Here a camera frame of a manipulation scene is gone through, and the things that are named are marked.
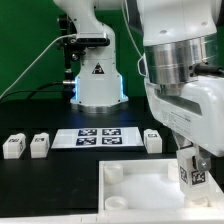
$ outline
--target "green backdrop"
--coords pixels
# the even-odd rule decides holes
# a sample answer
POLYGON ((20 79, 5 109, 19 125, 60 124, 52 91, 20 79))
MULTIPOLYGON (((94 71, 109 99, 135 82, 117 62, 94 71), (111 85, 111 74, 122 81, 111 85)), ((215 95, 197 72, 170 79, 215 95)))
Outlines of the green backdrop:
MULTIPOLYGON (((2 93, 52 42, 60 36, 56 22, 63 12, 53 0, 1 0, 0 1, 0 92, 2 93)), ((124 91, 128 96, 145 95, 143 77, 138 75, 139 59, 128 37, 120 11, 98 12, 100 21, 111 26, 116 33, 117 69, 124 77, 124 91)), ((142 52, 142 37, 133 32, 142 52)), ((220 63, 224 65, 224 29, 218 30, 220 63)), ((13 88, 33 90, 64 79, 63 52, 52 47, 31 71, 13 88)), ((38 94, 38 97, 59 97, 59 94, 38 94)))

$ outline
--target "black table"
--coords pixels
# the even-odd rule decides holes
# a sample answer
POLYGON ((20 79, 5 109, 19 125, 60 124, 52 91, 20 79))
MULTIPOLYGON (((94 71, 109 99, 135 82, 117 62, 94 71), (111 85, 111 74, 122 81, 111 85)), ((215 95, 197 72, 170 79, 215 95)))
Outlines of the black table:
MULTIPOLYGON (((61 100, 15 100, 0 104, 0 143, 24 133, 27 148, 19 160, 0 153, 0 217, 90 214, 98 212, 99 161, 174 158, 171 131, 156 121, 145 97, 130 98, 127 109, 109 115, 73 111, 61 100), (35 134, 47 132, 50 142, 58 129, 138 127, 156 129, 163 154, 148 155, 144 147, 50 150, 46 159, 31 159, 35 134)), ((213 158, 212 175, 222 187, 223 159, 213 158)))

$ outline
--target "blue led light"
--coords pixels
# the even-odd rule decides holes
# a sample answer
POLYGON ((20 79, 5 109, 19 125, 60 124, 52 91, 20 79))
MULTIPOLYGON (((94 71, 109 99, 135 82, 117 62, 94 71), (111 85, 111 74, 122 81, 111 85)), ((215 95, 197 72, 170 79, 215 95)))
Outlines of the blue led light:
POLYGON ((77 101, 78 100, 78 77, 77 76, 75 78, 75 88, 74 88, 74 90, 75 90, 75 96, 73 97, 73 99, 75 101, 77 101))
POLYGON ((124 95, 124 87, 123 87, 123 77, 121 75, 121 98, 126 99, 127 96, 124 95))

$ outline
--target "white box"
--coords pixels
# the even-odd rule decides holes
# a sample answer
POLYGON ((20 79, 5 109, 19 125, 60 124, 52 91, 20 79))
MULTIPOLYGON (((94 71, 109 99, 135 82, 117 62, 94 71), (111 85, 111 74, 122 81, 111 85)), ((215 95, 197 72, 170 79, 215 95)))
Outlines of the white box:
POLYGON ((31 157, 46 158, 49 148, 50 140, 48 134, 42 133, 39 135, 35 135, 30 144, 31 157))
POLYGON ((26 148, 26 136, 22 133, 11 135, 3 145, 4 159, 19 159, 26 148))
POLYGON ((162 153, 162 139, 158 131, 147 129, 144 131, 144 144, 147 152, 162 153))

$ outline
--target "triangle warning sticker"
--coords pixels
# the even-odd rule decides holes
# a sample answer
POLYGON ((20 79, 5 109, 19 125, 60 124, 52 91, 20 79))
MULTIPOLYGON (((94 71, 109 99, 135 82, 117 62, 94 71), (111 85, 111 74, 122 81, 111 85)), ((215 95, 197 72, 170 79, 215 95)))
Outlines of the triangle warning sticker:
POLYGON ((95 67, 95 69, 93 70, 93 73, 92 74, 105 74, 100 63, 98 63, 95 67))

